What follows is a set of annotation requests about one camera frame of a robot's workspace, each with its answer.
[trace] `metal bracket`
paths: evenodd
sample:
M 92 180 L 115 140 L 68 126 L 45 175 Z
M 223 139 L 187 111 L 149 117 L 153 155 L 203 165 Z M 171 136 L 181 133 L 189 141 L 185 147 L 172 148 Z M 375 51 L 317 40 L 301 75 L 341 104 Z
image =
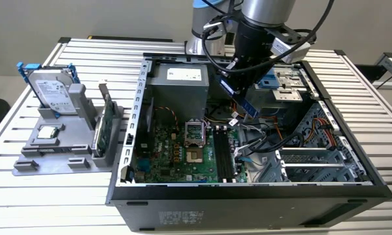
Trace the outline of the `metal bracket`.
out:
M 299 92 L 293 91 L 292 89 L 273 90 L 273 95 L 275 95 L 276 101 L 301 102 L 301 97 Z

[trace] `label sticker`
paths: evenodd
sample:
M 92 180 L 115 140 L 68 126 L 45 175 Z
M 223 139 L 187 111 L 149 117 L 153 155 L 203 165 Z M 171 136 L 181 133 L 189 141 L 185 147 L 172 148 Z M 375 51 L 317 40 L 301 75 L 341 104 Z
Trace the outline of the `label sticker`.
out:
M 236 123 L 237 123 L 237 119 L 235 118 L 235 119 L 232 119 L 232 120 L 229 121 L 229 123 L 228 123 L 228 124 L 229 124 L 231 126 L 235 126 L 235 125 L 236 125 Z
M 56 80 L 36 80 L 41 96 L 49 108 L 60 114 L 75 114 L 76 108 L 72 104 L 64 83 Z
M 232 116 L 233 118 L 236 118 L 237 116 L 240 116 L 240 114 L 239 114 L 237 112 L 233 112 L 233 113 L 231 114 L 231 116 Z
M 204 211 L 160 211 L 161 224 L 200 224 Z
M 201 81 L 200 69 L 169 68 L 167 71 L 168 80 Z

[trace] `hard drive label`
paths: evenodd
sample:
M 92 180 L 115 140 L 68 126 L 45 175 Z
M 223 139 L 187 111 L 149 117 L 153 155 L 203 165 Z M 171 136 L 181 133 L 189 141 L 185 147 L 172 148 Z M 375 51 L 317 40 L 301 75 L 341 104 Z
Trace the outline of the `hard drive label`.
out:
M 56 80 L 34 81 L 49 108 L 60 114 L 72 114 L 76 108 L 72 104 L 64 83 Z

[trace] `blue plastic clip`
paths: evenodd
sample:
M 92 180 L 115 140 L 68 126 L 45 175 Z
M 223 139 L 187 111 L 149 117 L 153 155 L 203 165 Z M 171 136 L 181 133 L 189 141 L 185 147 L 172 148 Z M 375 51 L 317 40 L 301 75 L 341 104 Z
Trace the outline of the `blue plastic clip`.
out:
M 36 90 L 33 89 L 33 86 L 32 86 L 32 84 L 30 84 L 30 81 L 29 81 L 28 76 L 26 76 L 26 73 L 25 73 L 26 70 L 36 70 L 36 69 L 41 68 L 41 65 L 40 65 L 40 64 L 38 64 L 38 66 L 33 66 L 33 65 L 37 65 L 37 64 L 28 64 L 28 65 L 25 66 L 25 68 L 24 68 L 24 62 L 18 62 L 16 66 L 17 66 L 17 71 L 18 71 L 21 77 L 24 78 L 25 83 L 28 83 L 28 85 L 30 86 L 30 89 L 32 89 L 32 91 L 33 91 L 33 93 L 34 93 L 34 96 L 37 97 L 37 100 L 38 100 L 38 102 L 40 102 L 40 107 L 44 108 L 45 105 L 44 105 L 44 103 L 41 102 L 41 100 L 40 100 L 40 98 L 38 98 L 38 95 L 37 95 L 37 93 L 36 93 Z
M 280 87 L 280 83 L 277 81 L 277 76 L 275 74 L 275 69 L 271 69 L 267 74 L 263 76 L 259 82 L 259 88 L 263 89 L 277 89 Z
M 239 158 L 241 161 L 244 161 L 244 162 L 249 162 L 249 163 L 252 163 L 253 162 L 253 160 L 251 159 L 251 158 Z
M 66 68 L 70 70 L 73 83 L 80 83 L 76 66 L 70 63 Z

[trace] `circuit board component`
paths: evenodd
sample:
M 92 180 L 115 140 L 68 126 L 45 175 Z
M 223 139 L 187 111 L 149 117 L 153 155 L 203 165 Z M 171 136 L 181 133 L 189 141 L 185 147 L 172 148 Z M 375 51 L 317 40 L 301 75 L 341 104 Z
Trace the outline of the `circuit board component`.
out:
M 201 148 L 205 144 L 204 123 L 191 119 L 184 124 L 184 146 Z

